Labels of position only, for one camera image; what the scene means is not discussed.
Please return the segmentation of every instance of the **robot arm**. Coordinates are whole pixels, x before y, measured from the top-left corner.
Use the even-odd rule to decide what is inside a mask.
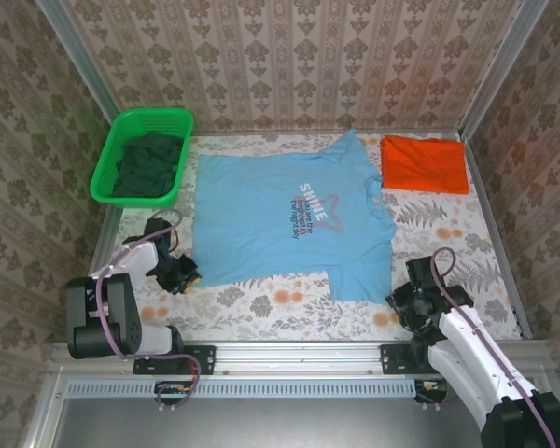
[[[473,415],[484,447],[551,446],[525,397],[560,447],[557,398],[540,394],[514,368],[485,330],[467,292],[460,286],[446,287],[440,277],[442,288],[458,306],[446,300],[430,273],[430,263],[431,257],[407,262],[411,282],[386,298],[402,326],[413,332],[406,359],[396,362],[439,372]]]
[[[170,227],[160,218],[147,221],[144,235]],[[124,243],[137,241],[132,237]],[[66,331],[68,350],[73,358],[114,355],[99,320],[96,282],[107,269],[101,293],[104,313],[117,347],[124,355],[160,355],[181,353],[183,343],[175,327],[154,327],[139,318],[134,291],[147,276],[155,276],[160,286],[173,293],[184,292],[201,277],[197,265],[185,255],[170,252],[170,233],[157,236],[133,249],[127,258],[110,270],[71,280],[66,287]]]

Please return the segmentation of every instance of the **t-shirt sleeve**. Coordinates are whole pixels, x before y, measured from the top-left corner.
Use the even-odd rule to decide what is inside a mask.
[[[385,303],[392,292],[392,244],[376,246],[350,266],[328,268],[334,301]]]

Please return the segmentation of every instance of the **plastic laundry basket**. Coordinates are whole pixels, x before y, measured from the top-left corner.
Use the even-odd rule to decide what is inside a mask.
[[[187,152],[189,152],[192,130],[193,116],[185,109],[138,108],[122,112],[112,123],[102,155],[91,179],[90,192],[93,199],[100,203],[112,203],[121,208],[168,208],[175,206],[185,159],[187,158]],[[119,170],[116,165],[122,159],[124,144],[132,138],[145,135],[151,131],[158,131],[184,139],[174,186],[160,198],[112,196],[114,183],[119,177]]]

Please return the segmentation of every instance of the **orange cloth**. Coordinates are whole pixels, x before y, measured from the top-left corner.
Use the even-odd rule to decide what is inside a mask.
[[[380,152],[387,189],[469,193],[464,143],[387,135]]]

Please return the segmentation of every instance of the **patterned wallpaper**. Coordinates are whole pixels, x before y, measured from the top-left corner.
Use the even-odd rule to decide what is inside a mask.
[[[560,372],[560,1],[551,1],[472,148],[535,336]]]
[[[1,0],[0,447],[16,446],[33,416],[63,339],[63,287],[89,267],[101,116],[34,1]]]
[[[200,132],[457,127],[522,0],[64,0],[120,109]]]

